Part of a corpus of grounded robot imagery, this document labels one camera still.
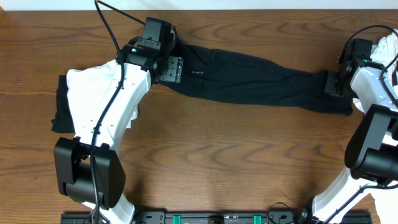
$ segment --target white background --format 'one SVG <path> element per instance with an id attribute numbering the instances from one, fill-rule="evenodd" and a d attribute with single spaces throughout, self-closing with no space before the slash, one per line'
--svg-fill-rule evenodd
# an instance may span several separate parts
<path id="1" fill-rule="evenodd" d="M 398 0 L 103 0 L 119 9 L 398 9 Z M 93 0 L 0 0 L 6 11 L 94 10 Z"/>

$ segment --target wooden tabletop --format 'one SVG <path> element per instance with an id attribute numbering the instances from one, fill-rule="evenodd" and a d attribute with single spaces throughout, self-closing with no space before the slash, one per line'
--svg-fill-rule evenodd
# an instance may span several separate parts
<path id="1" fill-rule="evenodd" d="M 362 27 L 398 27 L 397 11 L 131 11 L 163 18 L 187 43 L 268 58 L 285 67 L 337 71 L 347 38 Z M 119 44 L 142 26 L 104 12 Z M 380 29 L 362 37 L 378 40 Z M 59 194 L 51 132 L 58 75 L 101 65 L 116 52 L 95 11 L 6 12 L 0 20 L 0 222 L 58 223 L 88 211 Z M 363 114 L 233 105 L 155 85 L 123 137 L 126 197 L 169 211 L 300 208 L 344 168 L 345 147 Z M 373 199 L 357 206 L 372 212 Z"/>

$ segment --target green tape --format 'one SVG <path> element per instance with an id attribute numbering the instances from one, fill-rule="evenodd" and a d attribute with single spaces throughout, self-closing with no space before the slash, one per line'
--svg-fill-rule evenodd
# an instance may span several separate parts
<path id="1" fill-rule="evenodd" d="M 253 216 L 253 224 L 261 224 L 261 216 L 260 215 Z"/>
<path id="2" fill-rule="evenodd" d="M 181 216 L 180 215 L 173 216 L 173 224 L 181 224 Z"/>

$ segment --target black cloth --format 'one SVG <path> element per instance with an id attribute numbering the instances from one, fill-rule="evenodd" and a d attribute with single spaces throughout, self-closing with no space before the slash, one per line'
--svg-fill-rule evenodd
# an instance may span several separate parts
<path id="1" fill-rule="evenodd" d="M 177 40 L 171 55 L 183 58 L 180 83 L 160 82 L 181 94 L 227 103 L 296 106 L 321 113 L 350 115 L 352 99 L 324 92 L 327 72 L 284 68 L 249 55 L 186 45 Z M 60 76 L 52 131 L 74 133 L 66 78 Z"/>

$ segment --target black fabric under white cloth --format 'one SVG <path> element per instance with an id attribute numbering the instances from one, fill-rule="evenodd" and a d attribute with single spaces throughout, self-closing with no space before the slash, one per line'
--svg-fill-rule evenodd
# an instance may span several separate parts
<path id="1" fill-rule="evenodd" d="M 160 84 L 186 96 L 226 103 L 294 106 L 321 113 L 353 112 L 352 99 L 324 93 L 326 71 L 314 74 L 292 70 L 263 58 L 186 45 L 179 39 L 170 54 L 183 58 L 181 81 Z M 113 76 L 119 78 L 115 68 L 112 60 L 99 67 L 70 70 L 66 83 L 59 82 L 52 131 L 73 133 L 73 127 L 79 128 L 83 118 L 96 109 L 94 104 L 100 103 Z M 85 110 L 76 109 L 86 103 L 90 106 Z"/>

